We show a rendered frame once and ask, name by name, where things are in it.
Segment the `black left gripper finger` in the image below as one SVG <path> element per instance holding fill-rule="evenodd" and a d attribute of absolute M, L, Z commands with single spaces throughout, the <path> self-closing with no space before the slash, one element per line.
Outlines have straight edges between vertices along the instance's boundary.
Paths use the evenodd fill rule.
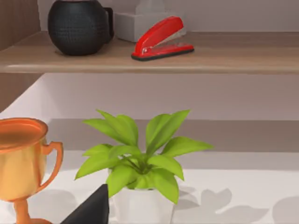
<path fill-rule="evenodd" d="M 60 224 L 108 224 L 108 185 L 102 184 Z"/>

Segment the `green plant in white pot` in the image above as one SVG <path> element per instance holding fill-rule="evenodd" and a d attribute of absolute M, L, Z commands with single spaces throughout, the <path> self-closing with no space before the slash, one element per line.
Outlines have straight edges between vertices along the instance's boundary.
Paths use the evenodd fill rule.
<path fill-rule="evenodd" d="M 117 145 L 99 144 L 88 149 L 76 178 L 108 169 L 108 196 L 119 224 L 171 224 L 179 199 L 178 179 L 184 178 L 176 157 L 212 146 L 174 135 L 188 110 L 152 118 L 146 126 L 145 151 L 138 146 L 138 127 L 131 117 L 105 111 L 100 114 L 100 119 L 86 119 L 84 123 L 114 139 Z"/>

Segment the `orange gold trophy cup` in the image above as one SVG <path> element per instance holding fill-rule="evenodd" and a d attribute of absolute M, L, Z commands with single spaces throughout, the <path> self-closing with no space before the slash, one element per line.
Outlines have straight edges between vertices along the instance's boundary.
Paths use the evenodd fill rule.
<path fill-rule="evenodd" d="M 15 224 L 52 224 L 31 218 L 27 199 L 58 174 L 62 142 L 46 142 L 48 126 L 39 119 L 0 119 L 0 200 L 14 204 Z"/>

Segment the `red stapler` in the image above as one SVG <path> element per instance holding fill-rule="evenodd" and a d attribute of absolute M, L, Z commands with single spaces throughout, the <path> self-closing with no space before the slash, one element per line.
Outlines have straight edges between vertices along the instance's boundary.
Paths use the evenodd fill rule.
<path fill-rule="evenodd" d="M 167 17 L 145 32 L 135 44 L 131 58 L 137 61 L 150 61 L 170 56 L 191 53 L 194 46 L 188 43 L 171 43 L 184 28 L 178 16 Z"/>

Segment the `black round textured mug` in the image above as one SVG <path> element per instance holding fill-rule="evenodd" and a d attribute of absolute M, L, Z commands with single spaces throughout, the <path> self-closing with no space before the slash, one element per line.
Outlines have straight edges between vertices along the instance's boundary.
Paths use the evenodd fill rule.
<path fill-rule="evenodd" d="M 95 54 L 114 37 L 114 11 L 98 0 L 56 0 L 48 13 L 48 34 L 65 55 Z"/>

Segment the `white tissue box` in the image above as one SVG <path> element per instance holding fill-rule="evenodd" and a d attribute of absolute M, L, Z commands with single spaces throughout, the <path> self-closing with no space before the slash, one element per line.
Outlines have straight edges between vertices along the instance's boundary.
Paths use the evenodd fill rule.
<path fill-rule="evenodd" d="M 121 40 L 137 42 L 156 23 L 170 16 L 185 20 L 184 13 L 167 11 L 164 0 L 139 0 L 133 13 L 114 13 L 114 34 Z"/>

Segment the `wooden open shelf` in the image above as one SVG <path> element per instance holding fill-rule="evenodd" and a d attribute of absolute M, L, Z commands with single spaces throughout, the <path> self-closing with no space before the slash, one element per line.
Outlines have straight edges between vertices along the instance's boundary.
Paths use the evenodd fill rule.
<path fill-rule="evenodd" d="M 195 32 L 181 42 L 195 51 L 138 62 L 129 42 L 71 57 L 39 32 L 0 51 L 0 74 L 40 75 L 2 115 L 83 118 L 102 109 L 144 119 L 191 109 L 198 119 L 299 120 L 299 32 Z"/>

